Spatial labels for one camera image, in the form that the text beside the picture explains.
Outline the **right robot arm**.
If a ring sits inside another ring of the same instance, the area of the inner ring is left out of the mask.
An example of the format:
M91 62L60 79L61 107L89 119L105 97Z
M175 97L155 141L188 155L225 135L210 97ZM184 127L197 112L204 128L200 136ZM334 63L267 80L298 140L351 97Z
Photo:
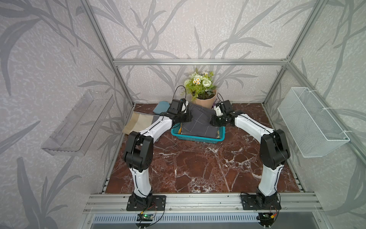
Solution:
M266 127L241 111L212 115L211 124L223 127L227 124L244 130L260 143L260 159L263 164L262 177L257 194L272 197L277 194L277 184L286 161L290 158L287 137L284 131Z

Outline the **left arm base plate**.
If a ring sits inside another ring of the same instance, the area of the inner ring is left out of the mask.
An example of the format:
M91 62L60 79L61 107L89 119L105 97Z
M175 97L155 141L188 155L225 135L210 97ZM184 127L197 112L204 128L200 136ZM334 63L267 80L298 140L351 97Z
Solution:
M149 194L147 197L137 196L135 193L128 199L127 211L164 211L166 206L165 195L153 195Z

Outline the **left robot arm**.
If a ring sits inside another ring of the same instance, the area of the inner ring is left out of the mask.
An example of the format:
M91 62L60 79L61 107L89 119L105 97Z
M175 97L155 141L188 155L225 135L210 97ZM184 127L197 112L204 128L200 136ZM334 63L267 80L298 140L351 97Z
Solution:
M153 159L153 145L166 131L175 125L190 122L191 112L179 112L177 114L164 112L146 129L132 131L127 138L124 151L124 161L132 174L134 182L133 194L139 198L147 198L152 194L152 186L149 181L149 167Z

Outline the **dark grey checked pillowcase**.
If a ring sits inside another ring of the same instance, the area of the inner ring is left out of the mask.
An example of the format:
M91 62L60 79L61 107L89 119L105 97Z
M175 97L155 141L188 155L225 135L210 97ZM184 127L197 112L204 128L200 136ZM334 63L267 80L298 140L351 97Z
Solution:
M191 122L182 124L183 135L191 135L206 138L218 138L219 127L210 124L215 111L195 104L190 105Z

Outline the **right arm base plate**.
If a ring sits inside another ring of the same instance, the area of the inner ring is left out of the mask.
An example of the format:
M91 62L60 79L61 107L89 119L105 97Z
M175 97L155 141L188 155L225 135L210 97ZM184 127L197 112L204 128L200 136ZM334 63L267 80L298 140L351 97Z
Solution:
M281 210L278 193L264 196L261 192L255 194L240 193L243 210Z

